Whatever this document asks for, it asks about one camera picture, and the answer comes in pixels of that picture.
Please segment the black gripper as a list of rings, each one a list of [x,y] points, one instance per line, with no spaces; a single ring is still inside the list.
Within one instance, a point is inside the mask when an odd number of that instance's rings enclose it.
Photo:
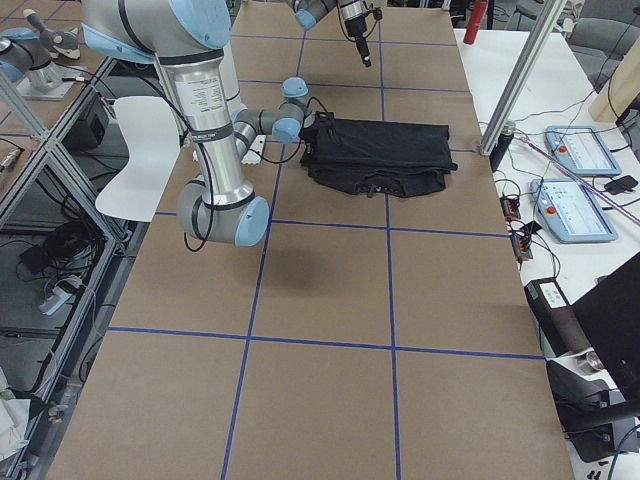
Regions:
[[[371,63],[370,51],[365,39],[367,32],[366,20],[364,17],[354,17],[344,21],[346,27],[347,37],[352,39],[356,44],[356,49],[362,59],[362,63],[366,68],[369,68]]]
[[[315,155],[318,148],[318,137],[325,130],[325,126],[321,122],[315,122],[313,125],[304,127],[300,132],[300,139],[304,143],[304,153],[306,155]]]

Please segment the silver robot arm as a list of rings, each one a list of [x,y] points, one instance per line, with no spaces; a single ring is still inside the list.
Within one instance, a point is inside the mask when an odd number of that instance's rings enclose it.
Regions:
[[[371,66],[370,50],[367,43],[369,33],[367,17],[372,15],[379,21],[382,12],[378,7],[369,6],[365,1],[356,0],[294,0],[286,1],[294,12],[298,24],[309,31],[331,12],[336,11],[340,28],[345,38],[354,43],[363,65]]]
[[[254,246],[270,219],[241,161],[259,135],[294,142],[313,124],[309,91],[300,77],[281,86],[276,109],[229,110],[221,76],[231,20],[223,1],[85,1],[86,44],[119,60],[156,63],[167,75],[171,104],[196,145],[200,175],[179,196],[178,219],[201,241]]]

